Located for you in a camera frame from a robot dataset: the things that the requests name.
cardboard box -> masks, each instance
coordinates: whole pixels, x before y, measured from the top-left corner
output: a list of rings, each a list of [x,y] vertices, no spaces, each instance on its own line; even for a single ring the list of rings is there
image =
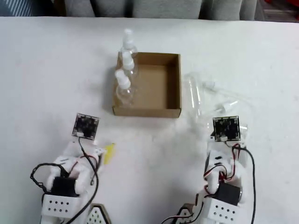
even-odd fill
[[[115,95],[113,113],[117,116],[178,118],[182,110],[180,55],[143,53],[137,55],[138,77],[134,84],[138,92],[132,107],[122,107]],[[121,68],[118,57],[116,69]]]

cable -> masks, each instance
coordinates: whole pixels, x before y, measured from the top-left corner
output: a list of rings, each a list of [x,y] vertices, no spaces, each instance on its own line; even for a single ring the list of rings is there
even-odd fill
[[[184,222],[184,224],[187,224],[187,223],[194,223],[194,222],[198,219],[199,215],[201,214],[201,211],[202,211],[202,208],[203,208],[203,207],[204,207],[204,202],[201,203],[201,208],[200,208],[199,213],[198,213],[198,215],[196,216],[196,218],[195,218],[194,220],[190,221],[190,222]]]
[[[248,149],[242,148],[242,147],[236,147],[236,146],[233,146],[232,149],[238,149],[238,150],[243,150],[243,151],[247,152],[252,160],[253,211],[252,211],[251,224],[253,224],[255,216],[256,216],[256,165],[254,163],[253,155],[251,154],[251,152]]]
[[[208,175],[211,173],[211,171],[212,171],[213,169],[215,169],[216,167],[224,167],[225,172],[226,172],[226,173],[225,173],[225,176],[227,177],[227,175],[228,175],[228,171],[227,171],[226,167],[225,167],[224,165],[222,165],[222,164],[219,164],[219,165],[216,165],[216,166],[210,168],[208,171],[206,171],[206,172],[204,173],[204,178],[206,178],[206,176],[208,176]]]
[[[189,215],[189,216],[170,216],[170,217],[164,219],[163,222],[161,222],[161,224],[165,223],[167,220],[172,219],[172,218],[190,218],[192,216],[193,216],[193,214]]]
[[[92,203],[94,197],[97,194],[98,188],[99,188],[99,176],[98,176],[97,170],[94,167],[91,160],[89,159],[89,156],[86,154],[85,150],[83,149],[83,147],[81,145],[81,142],[80,142],[80,139],[81,139],[81,137],[78,138],[78,142],[79,142],[79,145],[81,147],[81,151],[82,151],[84,157],[88,160],[88,162],[92,166],[97,181],[96,181],[95,190],[94,190],[94,193],[93,193],[92,197],[89,199],[89,201],[86,203],[86,205],[73,218],[71,218],[66,224],[71,224],[76,218],[78,218],[79,215],[81,215],[87,209],[87,207]]]
[[[47,188],[44,186],[43,182],[38,182],[36,180],[36,178],[34,177],[34,174],[36,173],[36,171],[40,168],[40,167],[43,167],[43,166],[52,166],[52,167],[59,167],[60,168],[60,175],[62,177],[68,177],[69,176],[69,173],[65,170],[65,168],[63,168],[63,166],[61,166],[60,164],[56,164],[56,163],[41,163],[41,164],[38,164],[36,167],[33,168],[31,174],[30,174],[30,179],[33,180],[33,182],[41,189],[43,189],[44,193],[49,193],[47,191]]]

table surface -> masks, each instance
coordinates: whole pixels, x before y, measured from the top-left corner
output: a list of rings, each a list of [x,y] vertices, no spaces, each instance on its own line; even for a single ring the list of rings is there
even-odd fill
[[[179,119],[112,114],[113,70],[124,28],[134,30],[140,51],[181,54],[183,76],[197,71],[201,79],[249,98],[251,109],[239,104],[235,113],[253,121],[248,148],[256,160],[255,223],[296,223],[299,181],[291,171],[299,170],[299,24],[2,17],[3,223],[39,222],[42,191],[30,172],[61,154],[78,112],[100,117],[101,145],[116,143],[95,198],[113,223],[158,224],[202,189],[206,148],[190,128],[187,108]],[[223,100],[207,99],[207,107]],[[37,176],[44,180],[46,174]],[[242,223],[249,224],[251,199],[245,213]]]

gray chair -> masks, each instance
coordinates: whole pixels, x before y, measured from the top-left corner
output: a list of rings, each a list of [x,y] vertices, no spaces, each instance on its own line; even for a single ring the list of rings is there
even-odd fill
[[[67,16],[254,20],[257,0],[65,0]]]

perforated plate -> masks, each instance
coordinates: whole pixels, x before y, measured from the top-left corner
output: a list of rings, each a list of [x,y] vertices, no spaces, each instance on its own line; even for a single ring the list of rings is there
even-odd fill
[[[93,207],[87,217],[86,224],[109,224],[109,222],[106,221],[107,218],[104,218],[104,215],[99,207]]]
[[[203,217],[223,224],[236,223],[239,207],[210,197],[206,198],[204,203]]]
[[[42,215],[61,218],[72,218],[78,212],[79,197],[45,195]]]

